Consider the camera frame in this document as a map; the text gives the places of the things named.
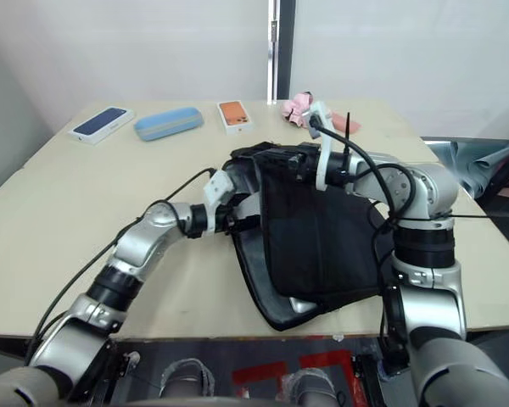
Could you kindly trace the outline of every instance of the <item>pink object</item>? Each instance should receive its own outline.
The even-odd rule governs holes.
[[[294,123],[298,127],[307,127],[302,118],[304,113],[309,106],[313,103],[313,95],[309,92],[298,93],[291,100],[287,100],[282,104],[282,115],[291,123]],[[332,123],[337,131],[345,132],[345,117],[341,114],[332,112]],[[361,128],[359,123],[350,121],[350,134],[358,131]]]

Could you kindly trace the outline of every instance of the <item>table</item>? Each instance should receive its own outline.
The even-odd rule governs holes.
[[[60,288],[146,205],[166,196],[206,166],[219,167],[234,149],[261,141],[297,144],[308,133],[286,123],[278,106],[245,102],[255,130],[224,132],[214,102],[117,103],[137,117],[195,106],[205,124],[154,142],[141,141],[132,123],[90,146],[66,131],[109,103],[79,113],[0,188],[0,335],[30,335]],[[409,125],[376,100],[328,101],[351,111],[362,128],[351,138],[368,151],[407,162],[437,158]],[[176,201],[202,202],[205,179]],[[463,191],[457,214],[482,214]],[[490,220],[456,220],[456,257],[470,329],[509,326],[509,243]],[[101,259],[68,292],[56,312],[86,291]],[[382,302],[368,298],[285,332],[272,330],[249,296],[230,237],[184,240],[159,263],[134,301],[120,338],[291,337],[378,332]]]

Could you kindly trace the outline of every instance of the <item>red floor marking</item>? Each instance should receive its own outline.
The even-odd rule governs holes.
[[[355,377],[350,357],[351,353],[348,350],[334,350],[323,354],[307,354],[306,356],[301,356],[299,358],[299,365],[302,369],[307,367],[341,365],[343,373],[345,374],[345,379],[349,384],[349,390],[353,397],[354,406],[368,407],[362,383],[358,377]]]
[[[242,386],[245,383],[259,382],[275,378],[277,389],[282,390],[281,377],[288,373],[287,364],[285,362],[269,363],[267,365],[258,365],[240,369],[232,372],[232,381],[236,386]]]

